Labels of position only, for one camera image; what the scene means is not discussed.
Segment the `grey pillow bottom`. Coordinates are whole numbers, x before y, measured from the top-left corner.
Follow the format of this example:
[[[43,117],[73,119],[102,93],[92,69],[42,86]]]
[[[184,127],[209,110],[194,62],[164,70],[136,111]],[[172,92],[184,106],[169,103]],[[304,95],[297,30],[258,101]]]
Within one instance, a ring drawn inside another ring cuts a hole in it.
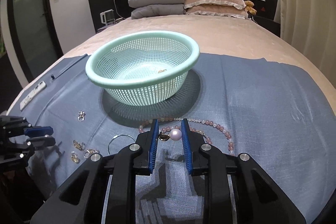
[[[149,18],[155,16],[183,15],[183,4],[174,5],[148,5],[139,7],[131,12],[132,19]]]

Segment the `blue fabric cloth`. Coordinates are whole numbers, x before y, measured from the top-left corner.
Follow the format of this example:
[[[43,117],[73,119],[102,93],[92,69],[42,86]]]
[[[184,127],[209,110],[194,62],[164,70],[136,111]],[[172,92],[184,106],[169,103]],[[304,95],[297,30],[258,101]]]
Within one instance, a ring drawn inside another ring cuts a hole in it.
[[[57,144],[36,153],[30,161],[31,175],[46,196],[77,169],[71,160],[74,141],[97,149],[104,156],[117,153],[136,138],[139,124],[145,121],[121,120],[109,115],[89,117],[84,111],[78,111],[72,121],[63,121],[51,111],[47,114],[45,126],[53,128]],[[181,118],[195,119],[190,115]],[[205,121],[223,126],[232,136],[234,153],[251,155],[292,200],[307,223],[318,217],[335,190],[335,114],[331,118],[283,118],[280,121],[268,118],[195,120],[193,128],[203,131],[215,147],[227,152],[224,134],[205,125]]]

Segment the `pink ruffled pillow bottom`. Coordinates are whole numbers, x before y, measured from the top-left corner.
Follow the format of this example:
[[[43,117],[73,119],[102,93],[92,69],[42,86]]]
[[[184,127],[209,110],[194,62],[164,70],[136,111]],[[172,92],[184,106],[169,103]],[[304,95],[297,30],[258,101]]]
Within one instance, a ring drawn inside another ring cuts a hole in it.
[[[239,10],[234,6],[199,5],[186,9],[186,14],[248,18],[248,14],[244,9]]]

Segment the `beige curtain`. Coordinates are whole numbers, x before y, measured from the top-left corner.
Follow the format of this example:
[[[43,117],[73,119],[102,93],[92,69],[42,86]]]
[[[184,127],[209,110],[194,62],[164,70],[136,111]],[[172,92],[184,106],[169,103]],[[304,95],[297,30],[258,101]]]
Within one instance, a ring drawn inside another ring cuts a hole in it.
[[[280,37],[335,84],[335,0],[280,0]]]

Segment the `white smartphone with case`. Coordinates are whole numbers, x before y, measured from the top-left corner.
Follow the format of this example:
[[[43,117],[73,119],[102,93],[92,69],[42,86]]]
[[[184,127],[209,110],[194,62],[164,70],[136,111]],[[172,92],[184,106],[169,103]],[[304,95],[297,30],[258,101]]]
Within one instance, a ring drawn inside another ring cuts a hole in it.
[[[19,104],[19,109],[22,111],[24,108],[27,107],[27,105],[39,94],[41,93],[43,90],[45,90],[45,88],[47,87],[47,84],[44,81],[41,81],[40,83],[37,84],[36,87],[33,88],[32,91],[29,92],[29,94],[27,94],[25,96],[25,98],[23,98]]]

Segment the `mint green plastic basket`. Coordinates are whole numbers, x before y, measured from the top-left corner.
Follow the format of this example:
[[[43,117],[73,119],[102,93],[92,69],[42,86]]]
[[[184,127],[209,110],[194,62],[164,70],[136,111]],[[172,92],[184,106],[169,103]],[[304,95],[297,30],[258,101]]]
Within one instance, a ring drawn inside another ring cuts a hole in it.
[[[141,31],[100,47],[87,60],[85,72],[116,101],[148,106],[179,91],[199,55],[197,42],[185,34]]]

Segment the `brown teddy bear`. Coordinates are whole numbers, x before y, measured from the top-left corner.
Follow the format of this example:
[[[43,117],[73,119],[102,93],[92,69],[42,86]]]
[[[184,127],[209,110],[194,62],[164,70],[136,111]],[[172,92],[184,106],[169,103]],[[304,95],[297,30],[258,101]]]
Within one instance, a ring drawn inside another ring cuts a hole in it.
[[[251,15],[256,15],[257,11],[253,8],[254,7],[254,3],[252,1],[244,1],[245,3],[245,8],[244,10]]]

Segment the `white device on nightstand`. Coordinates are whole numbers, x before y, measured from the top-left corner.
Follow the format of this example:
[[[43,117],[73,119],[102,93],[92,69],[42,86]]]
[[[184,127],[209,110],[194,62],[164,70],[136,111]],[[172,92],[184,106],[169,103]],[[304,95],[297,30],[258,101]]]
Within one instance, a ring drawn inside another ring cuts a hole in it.
[[[100,19],[101,19],[101,23],[105,24],[106,26],[115,24],[116,19],[114,17],[114,10],[110,9],[110,10],[101,12]]]

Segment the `dark glass door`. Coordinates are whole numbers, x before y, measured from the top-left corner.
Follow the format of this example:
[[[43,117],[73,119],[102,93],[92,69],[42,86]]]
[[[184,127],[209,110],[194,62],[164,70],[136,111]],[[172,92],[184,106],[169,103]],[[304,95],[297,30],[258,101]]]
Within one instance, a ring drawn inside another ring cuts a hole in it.
[[[63,56],[50,0],[7,0],[7,17],[15,54],[30,83]]]

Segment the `beige bedspread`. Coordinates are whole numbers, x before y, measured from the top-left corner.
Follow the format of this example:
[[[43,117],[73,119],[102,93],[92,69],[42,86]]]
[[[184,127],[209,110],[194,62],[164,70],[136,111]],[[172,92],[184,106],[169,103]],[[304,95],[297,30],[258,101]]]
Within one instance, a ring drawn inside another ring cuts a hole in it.
[[[130,106],[92,83],[85,65],[106,43],[141,31],[185,34],[197,42],[200,55],[172,97],[153,105]],[[21,100],[41,81],[47,87],[21,111]],[[335,114],[335,88],[299,51],[251,20],[169,15],[126,19],[92,36],[26,86],[8,114],[45,125],[49,111],[63,121],[74,120],[78,111],[121,120],[183,115],[219,122],[321,119]]]

